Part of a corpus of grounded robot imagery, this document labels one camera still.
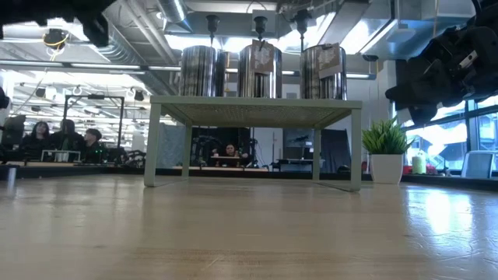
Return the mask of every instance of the white chair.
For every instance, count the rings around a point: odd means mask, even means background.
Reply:
[[[491,179],[496,151],[467,152],[461,176],[464,178]]]

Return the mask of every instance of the ductwork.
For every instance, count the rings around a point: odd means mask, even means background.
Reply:
[[[187,21],[188,8],[184,0],[157,0],[159,9],[170,23],[176,23],[179,27],[192,32]]]
[[[124,65],[147,65],[138,52],[130,45],[114,25],[109,23],[109,45],[97,48],[110,62]],[[174,91],[156,73],[146,71],[144,75],[134,75],[142,81],[154,95],[172,94]]]

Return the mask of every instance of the stainless steel canister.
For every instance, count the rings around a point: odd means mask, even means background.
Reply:
[[[282,98],[282,52],[274,48],[273,70],[262,74],[251,66],[252,45],[239,53],[238,96]]]
[[[326,47],[325,45],[309,47],[301,54],[300,95],[302,99],[347,100],[345,51],[343,48],[339,48],[342,70],[337,74],[320,79],[317,56]]]
[[[185,48],[181,59],[180,95],[223,96],[225,82],[223,57],[224,54],[213,47]]]

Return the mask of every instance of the ceiling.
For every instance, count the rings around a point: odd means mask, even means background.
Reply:
[[[160,12],[158,0],[119,0],[106,9],[103,14],[110,24],[110,46],[96,48],[89,44],[78,22],[66,23],[62,19],[49,21],[50,28],[61,28],[68,31],[68,40],[63,52],[54,57],[62,62],[92,62],[100,64],[132,64],[132,65],[179,65],[181,50],[185,47],[206,44],[209,36],[205,16],[219,15],[223,18],[219,23],[214,45],[224,50],[239,51],[256,37],[253,31],[252,18],[256,15],[266,15],[270,20],[265,33],[268,42],[283,50],[283,70],[298,70],[300,64],[300,35],[289,24],[298,9],[309,9],[316,25],[308,27],[305,33],[305,44],[312,46],[320,43],[335,43],[339,40],[349,54],[347,71],[351,73],[375,74],[376,67],[362,59],[361,54],[377,55],[382,61],[388,59],[406,59],[417,55],[434,36],[434,19],[437,18],[436,33],[454,25],[461,25],[473,15],[472,4],[468,0],[440,0],[437,8],[436,0],[401,0],[397,5],[395,0],[267,0],[250,2],[240,0],[185,0],[188,14],[185,21],[195,33],[186,33],[181,24],[168,23]],[[416,35],[409,41],[394,44],[387,41],[389,35],[396,32],[401,23],[413,28]],[[338,37],[337,29],[346,30]],[[39,27],[36,23],[20,23],[4,26],[5,39],[0,41],[0,59],[19,61],[49,61],[54,51],[48,49],[42,41],[47,27]],[[237,55],[230,56],[230,67],[237,66]],[[64,102],[64,94],[81,89],[82,93],[98,93],[105,96],[125,97],[126,137],[132,133],[146,133],[146,126],[137,123],[149,116],[148,95],[143,101],[133,99],[135,90],[144,90],[149,94],[175,94],[177,91],[178,74],[176,72],[147,72],[144,75],[133,73],[101,72],[48,72],[46,75],[40,69],[27,66],[6,68],[0,75],[12,78],[11,87],[14,91],[14,110],[18,114],[28,114],[28,123],[32,125],[39,119],[50,120],[49,116],[62,116],[62,109],[54,104]],[[20,110],[20,104],[25,103],[32,95],[34,88],[53,87],[58,97],[32,97],[26,106]],[[299,79],[287,77],[284,83],[299,83]],[[34,113],[31,104],[40,106],[40,112]],[[70,117],[81,118],[79,126],[85,129],[96,126],[104,130],[104,135],[116,132],[115,127],[109,127],[116,116],[119,116],[118,105],[111,100],[80,100],[69,111]],[[100,106],[100,113],[88,114],[85,107]],[[97,119],[99,122],[85,122],[85,118]],[[52,120],[57,129],[58,119]]]

